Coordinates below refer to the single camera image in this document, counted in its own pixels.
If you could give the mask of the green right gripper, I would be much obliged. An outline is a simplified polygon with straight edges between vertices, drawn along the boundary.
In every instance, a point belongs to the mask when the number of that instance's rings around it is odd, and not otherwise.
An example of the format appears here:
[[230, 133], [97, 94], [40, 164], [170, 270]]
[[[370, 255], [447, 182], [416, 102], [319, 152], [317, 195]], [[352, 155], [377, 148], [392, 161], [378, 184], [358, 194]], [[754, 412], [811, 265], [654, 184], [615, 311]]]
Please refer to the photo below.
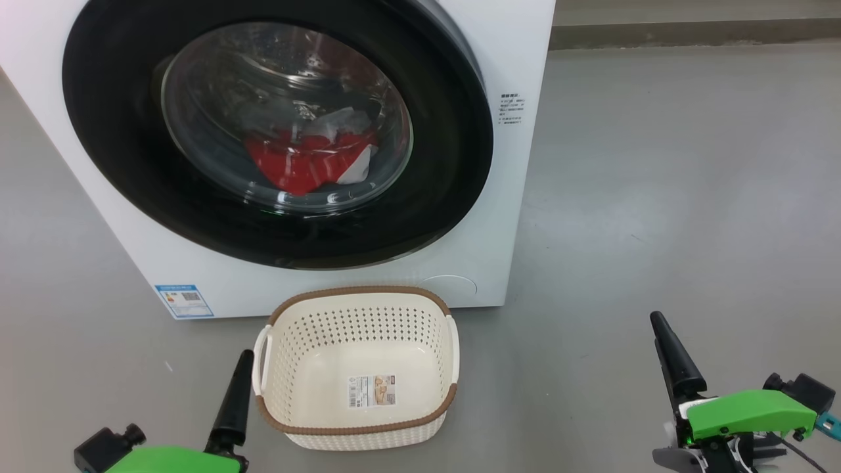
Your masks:
[[704, 398], [707, 383], [664, 314], [653, 311], [650, 323], [660, 360], [675, 434], [652, 460], [675, 473], [754, 473], [741, 444], [755, 434], [800, 434], [808, 438], [816, 411], [780, 390], [742, 390]]

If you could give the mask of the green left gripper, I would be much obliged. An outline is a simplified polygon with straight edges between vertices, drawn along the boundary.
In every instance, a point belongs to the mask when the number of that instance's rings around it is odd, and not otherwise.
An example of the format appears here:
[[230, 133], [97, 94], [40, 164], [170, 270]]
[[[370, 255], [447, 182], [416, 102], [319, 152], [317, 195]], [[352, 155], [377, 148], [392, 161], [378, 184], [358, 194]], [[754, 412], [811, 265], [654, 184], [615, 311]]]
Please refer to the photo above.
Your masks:
[[246, 443], [252, 371], [255, 354], [244, 350], [223, 396], [205, 452], [180, 446], [153, 446], [132, 450], [105, 473], [246, 473], [248, 461], [234, 455]]

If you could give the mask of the red and white garment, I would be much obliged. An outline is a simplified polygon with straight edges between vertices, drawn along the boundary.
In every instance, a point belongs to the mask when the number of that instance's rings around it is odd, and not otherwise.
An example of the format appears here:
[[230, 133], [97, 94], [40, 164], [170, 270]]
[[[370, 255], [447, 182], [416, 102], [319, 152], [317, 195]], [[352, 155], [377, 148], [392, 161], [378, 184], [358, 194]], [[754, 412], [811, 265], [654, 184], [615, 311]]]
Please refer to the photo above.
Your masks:
[[252, 132], [244, 147], [272, 185], [303, 196], [366, 180], [378, 138], [366, 113], [346, 107], [306, 125], [274, 127], [270, 135]]

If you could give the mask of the round washing machine door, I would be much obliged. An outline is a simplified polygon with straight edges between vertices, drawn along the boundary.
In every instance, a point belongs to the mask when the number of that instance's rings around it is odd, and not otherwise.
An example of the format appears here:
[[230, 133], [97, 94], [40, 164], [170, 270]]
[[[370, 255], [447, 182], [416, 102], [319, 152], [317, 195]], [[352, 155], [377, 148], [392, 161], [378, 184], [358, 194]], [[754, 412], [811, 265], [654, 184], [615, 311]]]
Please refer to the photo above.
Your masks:
[[[252, 22], [329, 35], [396, 85], [414, 146], [371, 203], [339, 214], [265, 212], [223, 192], [172, 141], [160, 108], [166, 66], [192, 40]], [[62, 84], [76, 137], [126, 200], [191, 242], [270, 267], [345, 269], [411, 254], [465, 218], [491, 168], [480, 65], [435, 0], [89, 0], [67, 39]]]

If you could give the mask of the white front-load washing machine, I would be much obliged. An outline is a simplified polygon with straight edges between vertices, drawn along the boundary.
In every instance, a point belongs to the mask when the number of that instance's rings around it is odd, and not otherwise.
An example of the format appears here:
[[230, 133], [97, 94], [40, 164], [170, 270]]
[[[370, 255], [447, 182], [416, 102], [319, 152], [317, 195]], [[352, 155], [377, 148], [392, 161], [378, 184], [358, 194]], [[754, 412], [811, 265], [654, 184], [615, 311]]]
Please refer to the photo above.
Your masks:
[[[480, 65], [493, 119], [488, 180], [465, 218], [424, 248], [364, 267], [270, 267], [220, 254], [126, 200], [76, 137], [62, 84], [64, 51], [89, 0], [0, 0], [0, 70], [57, 148], [118, 242], [155, 285], [195, 285], [215, 318], [262, 317], [283, 300], [343, 286], [414, 286], [436, 275], [477, 285], [478, 307], [505, 303], [557, 0], [435, 0]], [[502, 93], [526, 97], [519, 125], [498, 125]]]

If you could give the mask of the printed sticker label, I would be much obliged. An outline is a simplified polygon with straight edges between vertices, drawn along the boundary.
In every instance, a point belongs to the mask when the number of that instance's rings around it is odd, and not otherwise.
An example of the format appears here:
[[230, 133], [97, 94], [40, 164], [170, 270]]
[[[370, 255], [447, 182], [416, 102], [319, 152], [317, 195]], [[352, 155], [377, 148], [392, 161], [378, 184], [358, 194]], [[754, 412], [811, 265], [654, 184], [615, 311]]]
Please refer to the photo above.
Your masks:
[[396, 406], [397, 376], [392, 374], [351, 376], [346, 398], [351, 409]]

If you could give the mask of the cream basket with brown rim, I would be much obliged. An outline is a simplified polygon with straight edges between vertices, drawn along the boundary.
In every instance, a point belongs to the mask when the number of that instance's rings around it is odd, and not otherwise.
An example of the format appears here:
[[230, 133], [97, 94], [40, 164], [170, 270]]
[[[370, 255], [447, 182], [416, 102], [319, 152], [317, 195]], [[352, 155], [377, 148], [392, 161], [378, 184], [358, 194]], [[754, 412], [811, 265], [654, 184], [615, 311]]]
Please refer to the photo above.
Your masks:
[[[429, 290], [357, 286], [298, 294], [254, 344], [252, 389], [265, 422], [307, 449], [391, 449], [426, 442], [459, 387], [459, 329]], [[348, 407], [348, 379], [397, 376], [396, 406]]]

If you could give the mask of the round white filter cover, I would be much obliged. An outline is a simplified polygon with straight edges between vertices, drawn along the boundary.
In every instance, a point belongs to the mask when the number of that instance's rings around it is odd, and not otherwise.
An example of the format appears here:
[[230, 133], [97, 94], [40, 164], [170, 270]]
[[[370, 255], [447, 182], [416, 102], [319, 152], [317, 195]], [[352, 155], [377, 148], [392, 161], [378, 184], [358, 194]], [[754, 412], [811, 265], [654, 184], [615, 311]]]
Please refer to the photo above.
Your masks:
[[471, 279], [458, 275], [436, 275], [418, 283], [418, 287], [436, 294], [450, 308], [478, 307], [477, 285]]

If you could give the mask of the small printed text label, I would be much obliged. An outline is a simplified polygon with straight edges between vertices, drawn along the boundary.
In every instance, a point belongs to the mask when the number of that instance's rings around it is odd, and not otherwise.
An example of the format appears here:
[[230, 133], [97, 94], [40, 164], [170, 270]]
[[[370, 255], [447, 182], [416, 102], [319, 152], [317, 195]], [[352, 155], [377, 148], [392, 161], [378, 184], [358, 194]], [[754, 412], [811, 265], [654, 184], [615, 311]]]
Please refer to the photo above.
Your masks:
[[520, 93], [502, 93], [497, 106], [498, 125], [519, 125], [523, 121], [526, 97]]

